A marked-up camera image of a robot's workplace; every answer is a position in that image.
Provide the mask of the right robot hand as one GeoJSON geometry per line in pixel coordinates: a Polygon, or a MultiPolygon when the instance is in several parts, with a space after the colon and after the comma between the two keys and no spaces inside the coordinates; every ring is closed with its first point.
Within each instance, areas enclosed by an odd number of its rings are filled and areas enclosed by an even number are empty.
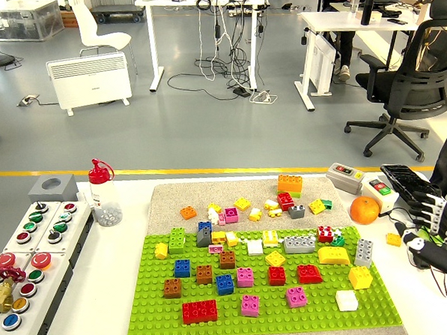
{"type": "Polygon", "coordinates": [[[395,224],[398,234],[413,256],[447,274],[447,200],[419,191],[413,192],[413,197],[408,204],[410,212],[417,217],[414,223],[429,228],[432,235],[438,235],[444,240],[444,244],[437,245],[419,237],[403,223],[395,224]]]}

